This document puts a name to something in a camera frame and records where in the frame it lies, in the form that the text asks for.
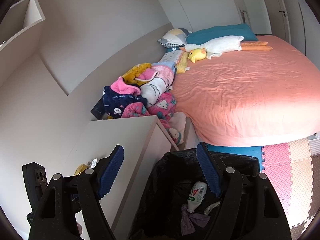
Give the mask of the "white yogurt drink bottle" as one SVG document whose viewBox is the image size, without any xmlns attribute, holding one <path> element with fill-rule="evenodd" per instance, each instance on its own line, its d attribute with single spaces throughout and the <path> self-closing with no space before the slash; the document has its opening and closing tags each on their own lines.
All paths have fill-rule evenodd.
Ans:
<svg viewBox="0 0 320 240">
<path fill-rule="evenodd" d="M 188 196 L 188 207 L 187 211 L 189 213 L 193 213 L 195 209 L 201 205 L 202 201 L 205 198 L 207 191 L 207 184 L 201 181 L 197 181 Z"/>
</svg>

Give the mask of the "grey green snack bag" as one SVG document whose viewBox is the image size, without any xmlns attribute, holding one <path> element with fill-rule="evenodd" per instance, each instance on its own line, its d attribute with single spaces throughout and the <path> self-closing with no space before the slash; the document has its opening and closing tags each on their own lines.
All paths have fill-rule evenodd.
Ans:
<svg viewBox="0 0 320 240">
<path fill-rule="evenodd" d="M 204 210 L 204 215 L 208 216 L 210 214 L 210 212 L 218 207 L 220 205 L 220 202 L 215 202 L 213 204 L 211 204 L 210 206 L 208 206 L 205 210 Z"/>
</svg>

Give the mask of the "black trash bin bag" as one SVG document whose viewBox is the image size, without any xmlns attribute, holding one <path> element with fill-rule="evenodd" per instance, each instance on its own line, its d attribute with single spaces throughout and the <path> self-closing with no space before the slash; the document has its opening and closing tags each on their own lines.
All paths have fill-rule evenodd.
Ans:
<svg viewBox="0 0 320 240">
<path fill-rule="evenodd" d="M 130 239 L 204 239 L 219 209 L 194 148 L 166 153 L 152 169 Z"/>
</svg>

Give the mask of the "white bedroom door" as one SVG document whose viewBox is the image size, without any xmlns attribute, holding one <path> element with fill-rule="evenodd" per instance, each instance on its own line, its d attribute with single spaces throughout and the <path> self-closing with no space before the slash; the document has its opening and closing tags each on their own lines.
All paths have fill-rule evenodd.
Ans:
<svg viewBox="0 0 320 240">
<path fill-rule="evenodd" d="M 291 44 L 291 33 L 284 0 L 264 0 L 271 24 L 272 35 Z"/>
</svg>

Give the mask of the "navy pink fleece blanket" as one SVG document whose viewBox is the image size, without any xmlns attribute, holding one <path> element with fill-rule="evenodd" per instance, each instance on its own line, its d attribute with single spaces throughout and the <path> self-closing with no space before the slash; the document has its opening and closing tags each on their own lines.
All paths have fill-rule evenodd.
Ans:
<svg viewBox="0 0 320 240">
<path fill-rule="evenodd" d="M 107 115 L 121 118 L 125 108 L 132 103 L 147 104 L 146 98 L 141 96 L 141 90 L 136 85 L 128 85 L 123 77 L 119 77 L 112 85 L 103 90 L 103 105 Z"/>
</svg>

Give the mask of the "colourful foam floor mat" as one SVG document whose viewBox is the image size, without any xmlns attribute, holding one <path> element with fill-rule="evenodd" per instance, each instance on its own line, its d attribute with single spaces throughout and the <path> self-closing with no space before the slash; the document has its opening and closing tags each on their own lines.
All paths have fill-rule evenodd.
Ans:
<svg viewBox="0 0 320 240">
<path fill-rule="evenodd" d="M 272 183 L 290 228 L 306 227 L 319 207 L 319 138 L 304 138 L 268 146 L 223 147 L 215 152 L 256 157 Z"/>
</svg>

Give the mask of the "bed with pink sheet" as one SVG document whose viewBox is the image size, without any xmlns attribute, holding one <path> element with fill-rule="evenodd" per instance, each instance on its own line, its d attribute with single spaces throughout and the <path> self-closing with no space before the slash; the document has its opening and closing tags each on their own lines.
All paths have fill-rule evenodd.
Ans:
<svg viewBox="0 0 320 240">
<path fill-rule="evenodd" d="M 176 110 L 215 146 L 265 146 L 319 131 L 319 69 L 267 35 L 270 51 L 233 51 L 189 63 L 173 83 Z"/>
</svg>

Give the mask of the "yellow plush garment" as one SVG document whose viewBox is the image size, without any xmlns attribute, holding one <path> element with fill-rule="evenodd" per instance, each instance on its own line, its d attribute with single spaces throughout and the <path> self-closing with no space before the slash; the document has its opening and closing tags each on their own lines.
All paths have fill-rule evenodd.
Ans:
<svg viewBox="0 0 320 240">
<path fill-rule="evenodd" d="M 122 78 L 124 79 L 124 82 L 128 85 L 143 85 L 145 83 L 148 83 L 148 81 L 142 80 L 139 78 L 140 74 L 142 74 L 145 70 L 151 68 L 151 63 L 140 63 L 135 66 L 133 66 L 131 69 L 129 69 Z"/>
</svg>

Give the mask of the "pink white folded quilt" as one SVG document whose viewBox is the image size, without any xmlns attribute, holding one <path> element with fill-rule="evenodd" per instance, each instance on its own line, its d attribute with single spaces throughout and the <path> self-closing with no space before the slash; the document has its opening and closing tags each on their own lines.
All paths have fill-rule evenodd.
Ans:
<svg viewBox="0 0 320 240">
<path fill-rule="evenodd" d="M 160 96 L 165 93 L 174 81 L 174 71 L 163 64 L 151 67 L 157 75 L 148 83 L 140 87 L 141 96 L 147 100 L 146 108 L 156 104 Z"/>
</svg>

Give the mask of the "yellow duck plush toy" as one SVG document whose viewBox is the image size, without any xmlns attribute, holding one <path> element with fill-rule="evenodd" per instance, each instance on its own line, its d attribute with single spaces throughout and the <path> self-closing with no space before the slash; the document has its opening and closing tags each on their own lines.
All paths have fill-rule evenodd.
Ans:
<svg viewBox="0 0 320 240">
<path fill-rule="evenodd" d="M 207 57 L 207 52 L 205 51 L 205 49 L 201 49 L 201 48 L 191 50 L 188 55 L 188 59 L 192 63 L 203 60 L 206 57 Z"/>
</svg>

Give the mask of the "white goose plush toy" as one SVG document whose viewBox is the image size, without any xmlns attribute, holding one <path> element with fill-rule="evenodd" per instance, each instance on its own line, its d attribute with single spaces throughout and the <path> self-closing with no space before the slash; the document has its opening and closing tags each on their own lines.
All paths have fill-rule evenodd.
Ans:
<svg viewBox="0 0 320 240">
<path fill-rule="evenodd" d="M 207 52 L 207 59 L 212 57 L 220 57 L 223 53 L 233 51 L 271 51 L 273 48 L 268 45 L 268 42 L 264 41 L 243 41 L 243 36 L 224 36 L 214 38 L 201 45 L 198 44 L 186 44 L 184 47 L 180 47 L 182 51 L 190 52 L 193 49 L 201 48 Z"/>
</svg>

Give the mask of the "teal pillow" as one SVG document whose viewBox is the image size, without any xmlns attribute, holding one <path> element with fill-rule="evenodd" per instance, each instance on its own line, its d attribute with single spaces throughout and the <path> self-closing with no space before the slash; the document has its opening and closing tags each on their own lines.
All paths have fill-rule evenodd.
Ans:
<svg viewBox="0 0 320 240">
<path fill-rule="evenodd" d="M 247 24 L 216 26 L 208 29 L 198 30 L 189 34 L 186 38 L 186 41 L 187 43 L 201 45 L 214 38 L 229 35 L 243 36 L 243 41 L 258 41 L 258 38 Z"/>
</svg>

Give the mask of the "checkered patchwork pillow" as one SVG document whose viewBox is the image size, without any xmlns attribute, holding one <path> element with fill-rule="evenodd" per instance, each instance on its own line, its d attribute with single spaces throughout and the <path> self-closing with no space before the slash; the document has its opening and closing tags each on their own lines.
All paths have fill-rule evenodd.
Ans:
<svg viewBox="0 0 320 240">
<path fill-rule="evenodd" d="M 184 28 L 175 28 L 168 31 L 158 43 L 165 48 L 183 47 L 187 44 L 187 37 L 191 32 Z"/>
</svg>

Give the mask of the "black wall socket panel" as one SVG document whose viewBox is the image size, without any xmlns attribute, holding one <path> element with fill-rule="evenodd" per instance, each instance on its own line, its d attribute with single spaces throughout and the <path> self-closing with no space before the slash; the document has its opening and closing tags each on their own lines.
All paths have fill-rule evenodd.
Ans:
<svg viewBox="0 0 320 240">
<path fill-rule="evenodd" d="M 105 107 L 104 107 L 104 101 L 103 97 L 100 98 L 100 100 L 95 104 L 95 106 L 91 110 L 91 114 L 97 119 L 97 120 L 103 120 L 106 115 Z"/>
</svg>

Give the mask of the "wall shelf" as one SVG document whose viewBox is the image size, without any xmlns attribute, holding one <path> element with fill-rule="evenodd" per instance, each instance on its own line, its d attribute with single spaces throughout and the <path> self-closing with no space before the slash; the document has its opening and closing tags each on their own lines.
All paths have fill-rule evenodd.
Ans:
<svg viewBox="0 0 320 240">
<path fill-rule="evenodd" d="M 46 20 L 38 0 L 17 0 L 1 22 L 1 83 L 35 53 Z"/>
</svg>

